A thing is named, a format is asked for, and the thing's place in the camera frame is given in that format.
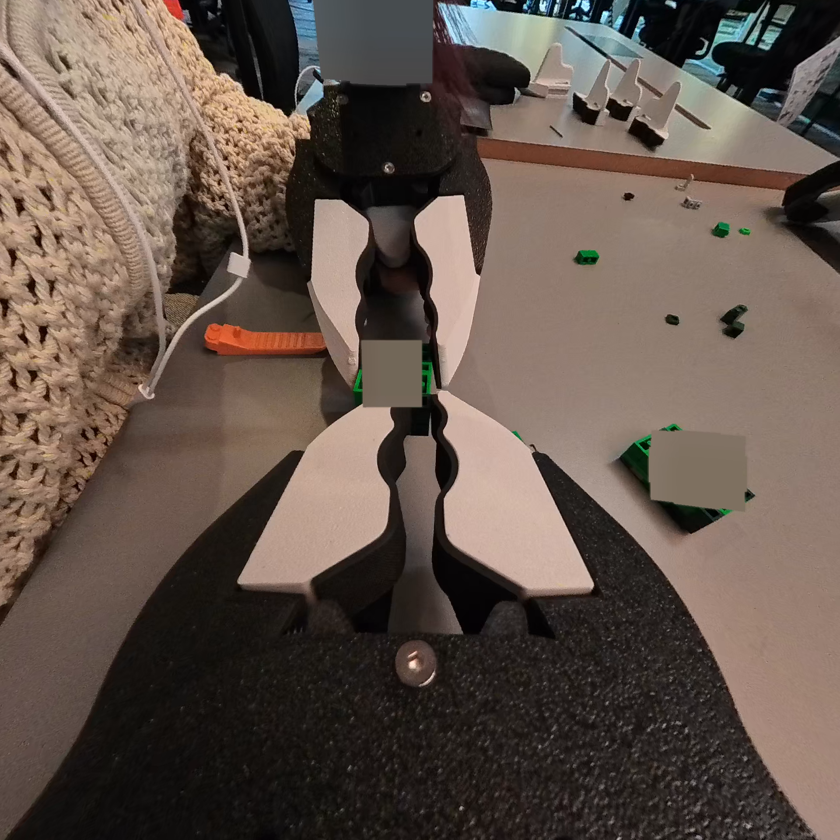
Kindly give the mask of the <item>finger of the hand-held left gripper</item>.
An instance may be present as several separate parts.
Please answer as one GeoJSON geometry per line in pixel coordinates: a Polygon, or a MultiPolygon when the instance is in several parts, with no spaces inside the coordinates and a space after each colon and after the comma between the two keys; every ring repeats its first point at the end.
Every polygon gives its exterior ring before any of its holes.
{"type": "Polygon", "coordinates": [[[480,287],[465,198],[435,198],[415,216],[413,238],[428,267],[438,386],[448,389],[466,351],[480,287]]]}
{"type": "Polygon", "coordinates": [[[360,278],[370,266],[372,248],[367,216],[340,199],[315,202],[308,289],[330,358],[350,386],[361,366],[360,278]]]}

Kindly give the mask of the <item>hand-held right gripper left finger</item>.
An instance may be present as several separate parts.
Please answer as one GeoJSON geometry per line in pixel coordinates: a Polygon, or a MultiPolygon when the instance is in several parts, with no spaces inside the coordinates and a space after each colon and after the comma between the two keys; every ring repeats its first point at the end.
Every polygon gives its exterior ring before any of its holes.
{"type": "Polygon", "coordinates": [[[379,601],[404,567],[401,419],[359,406],[303,452],[237,583],[308,601],[379,601]]]}

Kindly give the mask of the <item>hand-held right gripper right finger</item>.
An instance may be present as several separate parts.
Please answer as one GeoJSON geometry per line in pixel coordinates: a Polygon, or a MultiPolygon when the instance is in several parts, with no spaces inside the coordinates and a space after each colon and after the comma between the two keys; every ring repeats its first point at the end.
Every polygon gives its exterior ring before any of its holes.
{"type": "Polygon", "coordinates": [[[451,465],[439,498],[444,548],[522,600],[591,594],[592,576],[531,449],[451,392],[436,394],[434,407],[451,465]]]}

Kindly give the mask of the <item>orange lego brick separator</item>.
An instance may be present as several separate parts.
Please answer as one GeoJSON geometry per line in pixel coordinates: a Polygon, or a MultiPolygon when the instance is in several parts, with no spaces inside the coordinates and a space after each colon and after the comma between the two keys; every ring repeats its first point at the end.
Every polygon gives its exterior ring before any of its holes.
{"type": "Polygon", "coordinates": [[[223,356],[306,356],[327,349],[320,332],[257,332],[231,324],[209,324],[206,349],[223,356]]]}

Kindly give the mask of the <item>black cap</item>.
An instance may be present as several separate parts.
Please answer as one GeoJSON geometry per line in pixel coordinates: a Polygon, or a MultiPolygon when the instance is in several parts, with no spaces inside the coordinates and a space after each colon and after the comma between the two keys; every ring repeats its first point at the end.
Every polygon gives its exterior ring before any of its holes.
{"type": "Polygon", "coordinates": [[[507,106],[531,83],[529,68],[494,49],[455,45],[460,68],[459,95],[491,106],[507,106]]]}

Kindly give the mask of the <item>white wedge on black base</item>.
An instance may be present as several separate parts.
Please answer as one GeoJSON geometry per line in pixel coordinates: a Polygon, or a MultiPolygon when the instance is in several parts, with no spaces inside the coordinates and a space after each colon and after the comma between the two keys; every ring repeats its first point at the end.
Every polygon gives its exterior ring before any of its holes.
{"type": "Polygon", "coordinates": [[[642,88],[638,83],[641,64],[640,58],[633,59],[625,69],[616,89],[608,97],[605,110],[611,118],[626,122],[637,109],[642,97],[642,88]]]}
{"type": "Polygon", "coordinates": [[[681,82],[675,81],[659,98],[650,100],[631,122],[627,132],[649,149],[656,149],[669,137],[668,122],[676,107],[681,82]]]}
{"type": "Polygon", "coordinates": [[[574,91],[572,94],[572,109],[579,119],[588,125],[596,125],[602,117],[611,91],[607,86],[607,79],[612,67],[609,59],[604,61],[598,72],[590,92],[583,96],[574,91]]]}

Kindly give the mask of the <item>cream knit sweater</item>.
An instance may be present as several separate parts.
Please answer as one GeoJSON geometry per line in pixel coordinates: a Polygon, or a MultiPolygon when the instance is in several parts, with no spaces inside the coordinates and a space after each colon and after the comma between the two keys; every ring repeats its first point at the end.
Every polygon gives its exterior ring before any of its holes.
{"type": "Polygon", "coordinates": [[[223,178],[133,2],[2,2],[1,603],[123,423],[154,287],[237,234],[223,178]]]}

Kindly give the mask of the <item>grey table with wooden edge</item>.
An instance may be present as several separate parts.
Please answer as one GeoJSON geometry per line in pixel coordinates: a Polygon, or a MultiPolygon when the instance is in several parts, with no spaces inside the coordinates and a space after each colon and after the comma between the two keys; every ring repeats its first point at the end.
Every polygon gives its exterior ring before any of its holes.
{"type": "Polygon", "coordinates": [[[616,31],[598,24],[449,7],[461,22],[454,37],[509,54],[533,75],[549,47],[561,44],[574,73],[571,91],[589,92],[606,61],[607,85],[617,87],[634,58],[641,60],[642,107],[679,82],[668,138],[654,150],[629,134],[631,121],[609,116],[592,126],[573,112],[571,93],[559,98],[522,97],[491,110],[492,131],[479,138],[484,159],[783,190],[836,157],[776,122],[708,86],[616,31]]]}

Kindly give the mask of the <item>black office chair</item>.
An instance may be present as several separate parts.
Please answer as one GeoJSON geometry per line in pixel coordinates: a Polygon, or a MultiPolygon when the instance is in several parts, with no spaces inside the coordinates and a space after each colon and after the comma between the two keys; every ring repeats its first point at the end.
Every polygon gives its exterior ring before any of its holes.
{"type": "Polygon", "coordinates": [[[802,60],[797,44],[802,40],[800,28],[793,15],[767,49],[736,41],[715,45],[711,59],[722,68],[717,89],[727,92],[735,88],[735,99],[746,106],[762,89],[781,90],[802,60]]]}

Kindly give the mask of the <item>white printed paper sheet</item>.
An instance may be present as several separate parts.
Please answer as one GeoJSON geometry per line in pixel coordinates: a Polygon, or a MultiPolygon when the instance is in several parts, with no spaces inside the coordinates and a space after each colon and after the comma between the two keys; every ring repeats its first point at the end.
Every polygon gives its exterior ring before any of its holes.
{"type": "Polygon", "coordinates": [[[805,110],[839,54],[839,37],[795,66],[776,122],[788,128],[805,110]]]}

